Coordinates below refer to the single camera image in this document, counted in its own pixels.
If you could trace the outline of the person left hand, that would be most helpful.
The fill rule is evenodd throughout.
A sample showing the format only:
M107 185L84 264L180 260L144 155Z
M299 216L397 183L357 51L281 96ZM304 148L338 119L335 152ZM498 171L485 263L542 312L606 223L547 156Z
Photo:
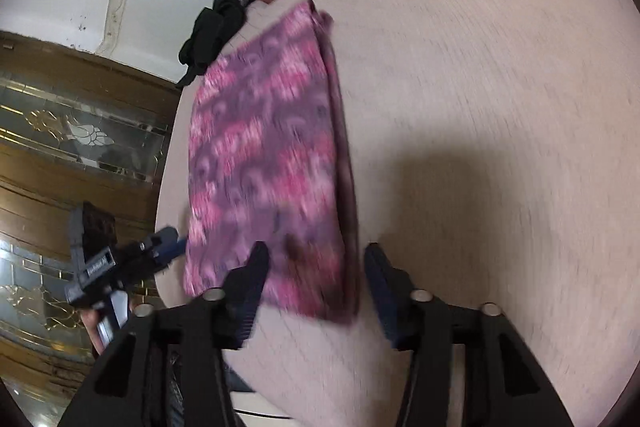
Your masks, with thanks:
M97 358L104 351L104 343L98 329L100 314L93 309L80 309L79 316L91 341L94 356Z

